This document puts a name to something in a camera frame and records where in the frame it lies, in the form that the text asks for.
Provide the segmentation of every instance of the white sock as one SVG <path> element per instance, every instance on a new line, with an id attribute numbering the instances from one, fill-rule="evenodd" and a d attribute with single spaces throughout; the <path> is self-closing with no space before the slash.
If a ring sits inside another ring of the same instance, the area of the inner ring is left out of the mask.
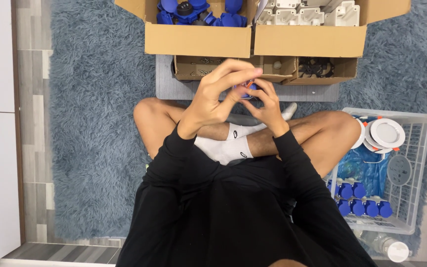
<path id="1" fill-rule="evenodd" d="M 232 160 L 253 158 L 246 136 L 227 141 L 197 137 L 194 144 L 209 158 L 219 161 L 222 165 L 227 165 Z"/>
<path id="2" fill-rule="evenodd" d="M 290 120 L 293 117 L 294 112 L 296 112 L 297 108 L 298 108 L 298 105 L 295 102 L 293 102 L 284 109 L 284 111 L 281 113 L 281 116 L 285 121 Z M 227 140 L 238 139 L 240 137 L 247 136 L 252 133 L 256 133 L 257 131 L 261 131 L 265 128 L 266 128 L 265 124 L 258 124 L 256 126 L 240 126 L 237 124 L 230 123 Z"/>

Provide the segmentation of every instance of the black sleeve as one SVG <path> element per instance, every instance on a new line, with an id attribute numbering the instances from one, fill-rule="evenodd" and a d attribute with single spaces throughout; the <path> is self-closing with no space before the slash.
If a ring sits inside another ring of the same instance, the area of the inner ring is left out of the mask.
<path id="1" fill-rule="evenodd" d="M 311 159 L 288 131 L 274 138 L 288 174 L 288 186 L 296 199 L 292 217 L 319 246 L 341 266 L 376 266 L 342 217 L 325 182 Z"/>
<path id="2" fill-rule="evenodd" d="M 128 236 L 116 266 L 163 266 L 179 217 L 179 179 L 195 138 L 184 140 L 177 127 L 164 139 L 139 186 Z"/>

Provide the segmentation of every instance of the plastic storage crate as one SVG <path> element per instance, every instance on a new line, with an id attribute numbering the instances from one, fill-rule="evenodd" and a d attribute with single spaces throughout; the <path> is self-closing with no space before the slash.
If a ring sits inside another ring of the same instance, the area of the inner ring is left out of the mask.
<path id="1" fill-rule="evenodd" d="M 408 181 L 400 181 L 403 185 L 396 185 L 387 174 L 383 199 L 390 202 L 393 215 L 389 218 L 347 215 L 345 220 L 352 229 L 379 231 L 411 235 L 415 232 L 416 215 L 418 213 L 419 192 L 423 180 L 424 163 L 427 154 L 427 114 L 395 112 L 359 108 L 344 108 L 342 111 L 359 116 L 383 116 L 395 120 L 405 130 L 406 140 L 399 151 L 391 152 L 390 159 L 395 155 L 406 157 L 411 165 Z M 338 167 L 336 166 L 329 177 L 335 184 Z"/>

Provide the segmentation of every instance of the blue shaggy rug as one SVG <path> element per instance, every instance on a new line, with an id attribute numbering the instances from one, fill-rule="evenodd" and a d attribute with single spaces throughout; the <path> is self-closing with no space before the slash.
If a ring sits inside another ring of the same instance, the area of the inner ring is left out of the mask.
<path id="1" fill-rule="evenodd" d="M 51 28 L 56 234 L 126 236 L 150 161 L 132 116 L 139 100 L 155 94 L 155 57 L 144 54 L 143 22 L 112 0 L 53 0 Z M 359 62 L 357 78 L 341 84 L 339 101 L 299 103 L 295 117 L 344 107 L 427 113 L 427 0 L 371 24 Z M 426 192 L 427 168 L 418 226 Z M 402 238 L 417 251 L 419 228 Z"/>

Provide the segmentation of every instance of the hand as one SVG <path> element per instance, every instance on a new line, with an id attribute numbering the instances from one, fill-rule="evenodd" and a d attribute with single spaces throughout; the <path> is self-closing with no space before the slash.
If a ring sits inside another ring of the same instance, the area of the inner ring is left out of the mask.
<path id="1" fill-rule="evenodd" d="M 177 133 L 183 139 L 192 139 L 202 126 L 224 122 L 233 106 L 245 94 L 246 88 L 236 87 L 223 102 L 220 93 L 234 85 L 261 76 L 263 70 L 251 63 L 227 59 L 211 73 L 202 78 L 192 103 L 182 114 Z"/>
<path id="2" fill-rule="evenodd" d="M 263 90 L 248 89 L 247 94 L 261 99 L 264 107 L 256 108 L 245 99 L 240 100 L 240 103 L 250 111 L 253 117 L 264 123 L 273 132 L 274 137 L 280 137 L 289 131 L 289 125 L 281 116 L 279 98 L 273 84 L 262 79 L 255 79 L 255 83 Z"/>

